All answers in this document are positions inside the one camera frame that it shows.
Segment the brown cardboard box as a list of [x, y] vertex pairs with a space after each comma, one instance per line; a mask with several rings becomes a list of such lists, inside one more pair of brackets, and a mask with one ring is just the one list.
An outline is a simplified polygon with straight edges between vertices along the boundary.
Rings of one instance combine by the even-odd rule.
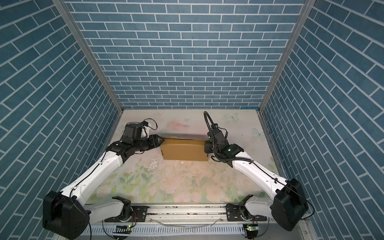
[[207, 162], [205, 141], [194, 139], [166, 138], [160, 146], [164, 160]]

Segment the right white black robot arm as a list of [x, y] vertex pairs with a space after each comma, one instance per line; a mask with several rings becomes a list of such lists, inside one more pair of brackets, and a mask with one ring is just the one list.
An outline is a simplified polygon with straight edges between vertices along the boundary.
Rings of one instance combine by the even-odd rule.
[[212, 153], [218, 162], [245, 174], [258, 184], [270, 197], [269, 201], [259, 200], [256, 196], [246, 197], [239, 205], [244, 218], [249, 215], [265, 216], [274, 219], [286, 231], [292, 231], [297, 223], [304, 219], [309, 209], [302, 184], [296, 180], [287, 180], [254, 161], [243, 148], [229, 144], [221, 128], [212, 128], [205, 141], [205, 152]]

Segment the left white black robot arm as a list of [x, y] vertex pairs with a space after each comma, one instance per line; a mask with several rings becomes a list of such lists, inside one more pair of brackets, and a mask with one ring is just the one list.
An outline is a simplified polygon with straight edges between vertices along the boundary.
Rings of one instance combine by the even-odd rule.
[[121, 139], [111, 143], [87, 171], [61, 191], [50, 191], [43, 200], [43, 228], [74, 240], [92, 224], [109, 218], [135, 222], [128, 199], [115, 196], [104, 203], [91, 205], [87, 201], [95, 189], [129, 157], [161, 146], [164, 138], [151, 135], [150, 129], [147, 121], [126, 124]]

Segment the floral table mat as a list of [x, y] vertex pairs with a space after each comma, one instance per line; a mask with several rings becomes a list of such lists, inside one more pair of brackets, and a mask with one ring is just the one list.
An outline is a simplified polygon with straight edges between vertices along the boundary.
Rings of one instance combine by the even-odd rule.
[[[255, 110], [209, 110], [209, 115], [228, 141], [242, 147], [256, 162], [273, 173], [278, 172], [259, 116]], [[126, 110], [113, 136], [117, 141], [130, 122], [148, 119], [164, 138], [207, 138], [203, 110]], [[212, 160], [164, 160], [154, 149], [130, 157], [114, 170], [92, 193], [89, 204], [101, 203], [114, 196], [133, 203], [224, 203], [239, 202], [247, 195], [267, 198], [258, 184], [227, 164]]]

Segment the right green circuit board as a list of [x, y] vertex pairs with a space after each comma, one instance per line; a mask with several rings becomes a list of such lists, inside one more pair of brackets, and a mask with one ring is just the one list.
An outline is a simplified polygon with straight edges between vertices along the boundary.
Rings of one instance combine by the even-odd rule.
[[244, 229], [247, 232], [258, 232], [259, 231], [259, 226], [257, 224], [245, 224]]

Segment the green circuit board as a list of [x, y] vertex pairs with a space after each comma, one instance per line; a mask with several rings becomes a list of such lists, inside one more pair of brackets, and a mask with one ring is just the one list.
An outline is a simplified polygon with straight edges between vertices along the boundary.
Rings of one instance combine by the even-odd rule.
[[257, 224], [245, 224], [244, 229], [247, 232], [258, 232], [259, 231], [259, 226]]
[[131, 225], [117, 225], [113, 234], [114, 235], [121, 235], [121, 234], [129, 235], [131, 232], [132, 232], [132, 226]]

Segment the left green circuit board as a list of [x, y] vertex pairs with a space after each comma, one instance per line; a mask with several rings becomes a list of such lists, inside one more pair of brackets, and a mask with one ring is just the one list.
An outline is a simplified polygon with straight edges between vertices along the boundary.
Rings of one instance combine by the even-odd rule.
[[113, 234], [114, 235], [121, 235], [121, 234], [129, 235], [131, 232], [132, 232], [132, 226], [131, 225], [117, 225]]

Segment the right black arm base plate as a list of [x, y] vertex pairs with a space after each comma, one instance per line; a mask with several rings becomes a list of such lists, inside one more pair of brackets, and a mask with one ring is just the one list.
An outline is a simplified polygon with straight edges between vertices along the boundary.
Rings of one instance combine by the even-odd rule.
[[245, 210], [245, 208], [240, 207], [239, 205], [226, 204], [225, 208], [226, 208], [226, 216], [227, 216], [228, 222], [240, 222], [240, 221], [265, 222], [268, 220], [268, 218], [265, 216], [251, 215]]

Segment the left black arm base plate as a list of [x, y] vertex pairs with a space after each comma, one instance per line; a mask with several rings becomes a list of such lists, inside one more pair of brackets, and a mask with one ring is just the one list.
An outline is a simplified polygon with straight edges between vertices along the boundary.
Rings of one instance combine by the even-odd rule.
[[146, 221], [148, 206], [131, 206], [131, 217], [128, 220], [120, 220], [119, 217], [112, 217], [105, 220], [106, 223], [143, 223]]

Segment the aluminium mounting rail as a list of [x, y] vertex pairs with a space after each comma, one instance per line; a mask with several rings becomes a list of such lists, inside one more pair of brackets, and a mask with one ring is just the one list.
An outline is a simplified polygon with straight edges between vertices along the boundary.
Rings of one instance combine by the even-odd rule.
[[[69, 200], [62, 207], [57, 207], [56, 215], [62, 218], [65, 225], [88, 225], [104, 221], [108, 218], [119, 217], [128, 220], [131, 217], [131, 205], [120, 200], [86, 205], [82, 207], [77, 202]], [[226, 204], [187, 204], [187, 205], [146, 205], [149, 207], [145, 222], [202, 222], [214, 217], [223, 217], [227, 221]]]

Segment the left aluminium corner post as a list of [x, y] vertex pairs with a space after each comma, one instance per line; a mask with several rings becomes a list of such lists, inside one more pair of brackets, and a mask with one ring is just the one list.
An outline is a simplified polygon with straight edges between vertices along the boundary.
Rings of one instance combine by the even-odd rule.
[[113, 101], [118, 112], [121, 114], [124, 111], [124, 108], [121, 105], [121, 103], [119, 102], [116, 94], [114, 93], [114, 91], [113, 91], [110, 83], [108, 82], [104, 72], [102, 71], [99, 63], [97, 62], [94, 54], [92, 53], [86, 39], [84, 38], [83, 34], [81, 33], [81, 30], [79, 29], [74, 17], [70, 13], [69, 8], [67, 7], [65, 1], [52, 0], [52, 2], [54, 4], [54, 6], [56, 7], [56, 9], [58, 10], [61, 17], [63, 18], [64, 22], [66, 23], [67, 27], [69, 28], [69, 30], [72, 33], [73, 37], [75, 38], [76, 42], [78, 43], [83, 54], [87, 58], [92, 69], [95, 71], [97, 77], [99, 78], [101, 84], [104, 86], [107, 94], [109, 95], [109, 97]]

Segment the aluminium corner post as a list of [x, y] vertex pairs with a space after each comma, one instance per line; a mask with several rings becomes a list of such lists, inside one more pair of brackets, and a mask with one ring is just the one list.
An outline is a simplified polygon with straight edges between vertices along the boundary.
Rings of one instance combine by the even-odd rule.
[[104, 72], [102, 71], [99, 63], [97, 62], [94, 54], [92, 53], [86, 39], [84, 38], [83, 34], [81, 33], [81, 30], [79, 29], [74, 17], [70, 13], [69, 8], [67, 7], [65, 1], [52, 0], [52, 2], [54, 4], [54, 6], [56, 7], [56, 9], [58, 10], [61, 17], [63, 18], [64, 22], [66, 23], [67, 27], [69, 28], [69, 30], [72, 33], [73, 37], [75, 38], [76, 42], [78, 43], [83, 54], [87, 58], [92, 69], [95, 71], [97, 77], [99, 78], [101, 84], [104, 86], [107, 94], [109, 95], [109, 97], [113, 101], [118, 112], [121, 114], [124, 111], [124, 108], [121, 105], [121, 103], [119, 102], [116, 94], [114, 93], [114, 91], [113, 91], [110, 83], [108, 82]]
[[262, 102], [260, 104], [260, 107], [259, 107], [259, 113], [260, 114], [264, 112], [264, 110], [268, 104], [268, 101], [269, 101], [269, 99], [273, 93], [273, 90], [279, 81], [279, 77], [282, 74], [282, 71], [283, 71], [283, 69], [284, 69], [284, 67], [288, 61], [288, 58], [289, 58], [289, 56], [290, 56], [298, 38], [299, 38], [299, 35], [300, 35], [300, 33], [304, 27], [304, 24], [305, 24], [307, 18], [309, 17], [309, 14], [310, 14], [315, 2], [316, 2], [315, 0], [305, 1], [305, 4], [304, 4], [304, 6], [303, 6], [303, 8], [299, 14], [298, 21], [293, 28], [292, 34], [291, 34], [291, 36], [287, 42], [287, 46], [285, 47], [285, 50], [281, 56], [279, 64], [276, 67], [274, 75], [271, 78], [269, 86], [267, 87], [266, 93], [265, 93], [265, 95], [262, 99]]

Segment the right aluminium corner post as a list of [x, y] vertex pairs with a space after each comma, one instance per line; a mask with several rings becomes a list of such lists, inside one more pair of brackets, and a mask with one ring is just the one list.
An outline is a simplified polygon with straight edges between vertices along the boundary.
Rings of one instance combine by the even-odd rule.
[[265, 95], [262, 99], [262, 102], [260, 104], [260, 107], [259, 107], [259, 113], [260, 114], [264, 112], [264, 110], [268, 104], [268, 101], [269, 101], [269, 99], [273, 93], [273, 90], [279, 81], [279, 77], [282, 74], [282, 71], [283, 71], [283, 69], [284, 69], [284, 67], [288, 61], [288, 58], [289, 58], [289, 56], [290, 56], [298, 38], [299, 38], [299, 35], [300, 35], [300, 33], [304, 27], [304, 24], [305, 24], [307, 18], [309, 17], [309, 14], [310, 14], [315, 2], [316, 2], [315, 0], [305, 1], [305, 4], [304, 4], [304, 6], [303, 6], [303, 8], [299, 14], [298, 21], [293, 28], [292, 34], [291, 34], [291, 36], [287, 42], [287, 46], [285, 47], [285, 50], [281, 56], [279, 64], [276, 67], [274, 75], [271, 78], [269, 86], [267, 87], [266, 93], [265, 93]]

